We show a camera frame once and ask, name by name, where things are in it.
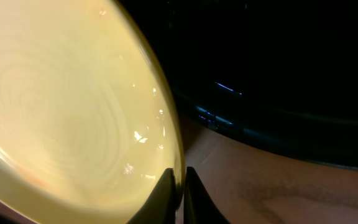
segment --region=glossy surface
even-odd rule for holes
[[[358,2],[121,1],[179,110],[259,149],[358,169]]]
[[[0,0],[2,202],[124,223],[166,168],[180,185],[175,109],[140,38],[108,0]]]

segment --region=brown surface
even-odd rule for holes
[[[181,130],[186,165],[231,223],[358,224],[358,171],[277,156],[184,117]],[[0,213],[24,221],[1,204]]]

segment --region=plate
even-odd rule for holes
[[[118,3],[0,0],[0,201],[42,223],[125,223],[166,168],[175,109]]]

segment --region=yellow plate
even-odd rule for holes
[[[125,223],[183,153],[150,47],[109,0],[0,0],[0,201],[41,223]]]

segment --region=cream-colored plate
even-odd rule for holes
[[[0,201],[42,223],[125,223],[166,168],[175,110],[109,0],[0,0]]]

